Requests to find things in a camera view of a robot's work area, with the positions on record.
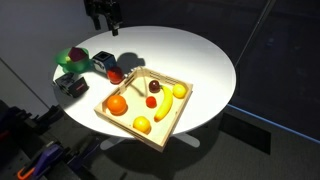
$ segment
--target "dark background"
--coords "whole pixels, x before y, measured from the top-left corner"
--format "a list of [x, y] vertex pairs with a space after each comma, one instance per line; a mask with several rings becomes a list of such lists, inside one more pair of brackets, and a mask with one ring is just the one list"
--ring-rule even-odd
[[[174, 27], [217, 44], [237, 65], [237, 89], [230, 104], [320, 140], [319, 1], [118, 2], [122, 27]], [[246, 47], [270, 2], [274, 6]]]

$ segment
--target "table top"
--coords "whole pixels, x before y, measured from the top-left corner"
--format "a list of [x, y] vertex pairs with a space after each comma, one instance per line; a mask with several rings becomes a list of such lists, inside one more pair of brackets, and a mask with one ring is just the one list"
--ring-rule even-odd
[[[86, 48], [89, 58], [100, 51], [115, 56], [124, 73], [137, 66], [193, 84], [192, 95], [173, 134], [195, 129], [214, 118], [230, 101], [236, 85], [235, 69], [228, 56], [209, 40], [180, 29], [159, 26], [137, 26], [119, 29], [118, 36], [105, 32], [77, 47]], [[53, 80], [64, 72], [57, 66]], [[78, 123], [103, 134], [132, 138], [124, 130], [99, 118], [94, 107], [116, 85], [105, 74], [82, 73], [89, 90], [79, 98], [54, 93], [64, 111]]]

